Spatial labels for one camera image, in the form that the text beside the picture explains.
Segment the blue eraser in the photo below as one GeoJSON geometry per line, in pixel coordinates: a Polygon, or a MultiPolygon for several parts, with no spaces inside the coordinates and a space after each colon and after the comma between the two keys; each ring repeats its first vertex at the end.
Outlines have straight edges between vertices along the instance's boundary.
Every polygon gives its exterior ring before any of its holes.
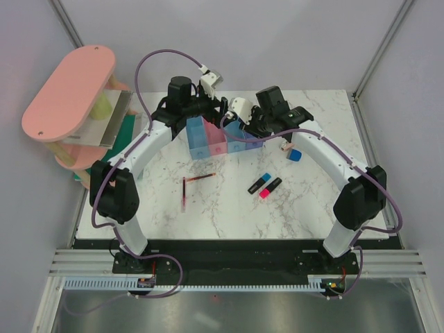
{"type": "Polygon", "coordinates": [[[299,162],[302,159],[302,152],[296,149],[290,149],[287,153],[287,159],[292,162],[299,162]]]}

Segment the light blue bin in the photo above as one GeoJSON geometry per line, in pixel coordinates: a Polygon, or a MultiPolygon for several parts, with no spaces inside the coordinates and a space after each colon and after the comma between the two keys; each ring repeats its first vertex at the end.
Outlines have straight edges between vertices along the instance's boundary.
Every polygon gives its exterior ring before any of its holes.
{"type": "Polygon", "coordinates": [[[193,160],[202,160],[210,157],[207,136],[201,117],[187,120],[186,125],[189,152],[193,160]]]}

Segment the pink bin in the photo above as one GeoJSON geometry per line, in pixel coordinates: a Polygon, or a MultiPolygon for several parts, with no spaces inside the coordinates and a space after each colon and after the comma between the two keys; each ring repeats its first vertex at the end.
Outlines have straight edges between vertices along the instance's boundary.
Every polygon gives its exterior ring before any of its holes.
{"type": "Polygon", "coordinates": [[[203,120],[207,145],[211,156],[223,155],[228,152],[228,144],[223,132],[214,124],[203,120]]]}

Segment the purple bin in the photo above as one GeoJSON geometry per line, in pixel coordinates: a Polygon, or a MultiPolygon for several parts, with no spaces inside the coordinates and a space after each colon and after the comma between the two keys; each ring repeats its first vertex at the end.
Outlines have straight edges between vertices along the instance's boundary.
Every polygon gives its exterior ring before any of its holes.
{"type": "MultiPolygon", "coordinates": [[[[244,138],[246,140],[254,140],[256,139],[256,137],[254,137],[253,135],[244,132],[244,138]]],[[[263,147],[263,142],[246,142],[246,150],[252,150],[252,149],[256,149],[256,148],[261,148],[263,147]]]]}

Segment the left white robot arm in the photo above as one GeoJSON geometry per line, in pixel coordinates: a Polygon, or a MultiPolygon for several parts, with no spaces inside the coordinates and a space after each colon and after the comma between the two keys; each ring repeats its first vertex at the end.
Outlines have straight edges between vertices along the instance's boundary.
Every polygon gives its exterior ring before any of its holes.
{"type": "Polygon", "coordinates": [[[188,77],[173,77],[167,95],[148,116],[148,123],[140,134],[119,155],[107,162],[93,163],[89,191],[92,226],[111,227],[119,242],[113,273],[145,273],[159,258],[150,252],[136,217],[140,200],[135,178],[154,155],[177,137],[188,119],[205,117],[216,121],[222,118],[228,101],[215,96],[220,81],[220,76],[211,71],[206,71],[195,87],[188,77]]]}

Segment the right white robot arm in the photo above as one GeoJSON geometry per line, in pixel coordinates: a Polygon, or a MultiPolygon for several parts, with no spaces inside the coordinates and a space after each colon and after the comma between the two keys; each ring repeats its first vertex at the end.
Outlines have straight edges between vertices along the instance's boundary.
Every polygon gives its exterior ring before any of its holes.
{"type": "Polygon", "coordinates": [[[335,144],[309,111],[290,106],[278,86],[259,91],[256,98],[256,103],[231,102],[243,130],[255,138],[277,134],[294,143],[339,189],[333,206],[335,221],[317,257],[319,268],[333,273],[342,266],[342,256],[354,246],[369,221],[385,208],[382,190],[387,174],[382,167],[369,167],[335,144]]]}

